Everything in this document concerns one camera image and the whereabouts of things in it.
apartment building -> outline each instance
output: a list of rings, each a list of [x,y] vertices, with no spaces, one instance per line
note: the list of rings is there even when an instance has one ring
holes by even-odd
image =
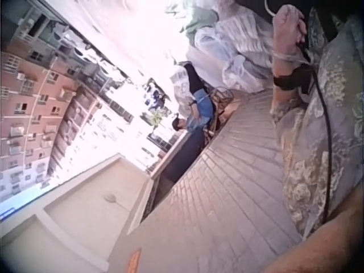
[[[67,62],[31,39],[15,37],[1,52],[2,200],[35,184],[49,185],[53,142],[76,94]]]
[[[125,92],[126,75],[54,39],[49,11],[25,0],[2,8],[0,200],[46,192],[116,153],[151,172],[179,137],[171,121],[153,130],[136,101],[107,96]]]

blue shirt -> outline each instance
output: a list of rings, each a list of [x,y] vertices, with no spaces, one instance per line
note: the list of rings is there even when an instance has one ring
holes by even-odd
[[[187,130],[189,132],[195,131],[197,128],[205,127],[214,116],[212,101],[207,96],[205,90],[200,89],[194,93],[195,100],[197,101],[198,112],[200,118],[197,120],[191,114],[187,118]]]

black cable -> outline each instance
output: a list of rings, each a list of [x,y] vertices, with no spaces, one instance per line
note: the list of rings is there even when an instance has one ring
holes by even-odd
[[[324,111],[326,130],[328,134],[328,178],[326,184],[324,214],[322,216],[322,224],[324,224],[328,220],[329,207],[330,207],[330,191],[331,191],[331,176],[332,176],[332,133],[331,133],[331,124],[330,124],[328,109],[324,100],[324,96],[322,95],[322,91],[320,89],[319,79],[317,78],[317,73],[315,69],[312,69],[312,76],[313,76],[313,81],[316,85],[318,97],[322,104],[322,109]]]

black strap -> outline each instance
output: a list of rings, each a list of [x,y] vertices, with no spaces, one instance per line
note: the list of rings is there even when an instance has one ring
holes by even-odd
[[[297,87],[305,87],[310,82],[312,69],[310,65],[302,64],[294,69],[289,76],[273,77],[274,85],[278,86],[282,91],[291,91]]]

tree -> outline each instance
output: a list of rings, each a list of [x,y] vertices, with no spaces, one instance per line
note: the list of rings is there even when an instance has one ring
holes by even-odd
[[[159,124],[162,122],[163,115],[158,110],[154,110],[151,113],[152,113],[152,116],[150,118],[150,121],[152,123],[153,130],[155,130],[159,126]]]

